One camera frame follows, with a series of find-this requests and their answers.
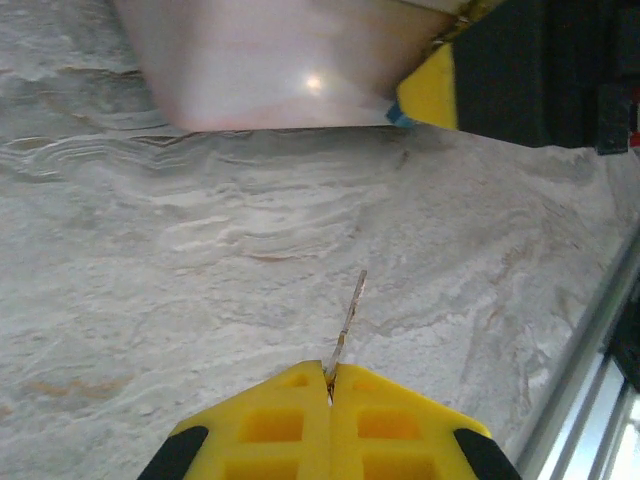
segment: wooden stick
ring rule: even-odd
[[[347,312],[347,319],[344,322],[344,326],[340,331],[340,336],[338,337],[338,343],[336,344],[336,348],[333,351],[333,355],[331,355],[331,360],[327,364],[327,368],[325,369],[327,376],[327,387],[329,388],[329,393],[333,392],[333,383],[336,379],[336,369],[338,368],[338,360],[340,359],[340,355],[342,354],[342,348],[344,347],[344,342],[347,338],[347,333],[349,333],[349,328],[351,327],[351,321],[353,317],[356,316],[356,309],[358,308],[358,303],[360,303],[360,297],[362,297],[362,292],[364,291],[364,283],[367,278],[367,271],[362,270],[360,272],[360,277],[358,278],[358,283],[356,283],[356,289],[353,292],[353,298],[351,299],[351,304],[349,305],[349,311]]]

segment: black object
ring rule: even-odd
[[[522,480],[495,441],[467,428],[453,434],[478,480]]]
[[[640,393],[640,276],[622,309],[609,351],[624,377]]]
[[[460,130],[627,150],[640,86],[637,0],[507,0],[452,45]]]
[[[182,480],[209,435],[206,427],[191,427],[165,440],[138,480]]]

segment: marble floor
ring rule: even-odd
[[[107,4],[0,13],[0,479],[135,478],[181,418],[328,358],[361,268],[345,360],[512,452],[639,219],[637,154],[185,134]]]

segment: black rubber edge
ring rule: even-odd
[[[625,302],[609,348],[624,377],[640,393],[640,276]]]
[[[631,89],[609,84],[598,88],[598,135],[600,155],[624,153],[629,148]]]
[[[453,434],[478,480],[522,480],[492,439],[468,428],[460,428]]]
[[[209,435],[206,427],[191,427],[165,440],[138,480],[182,480]]]

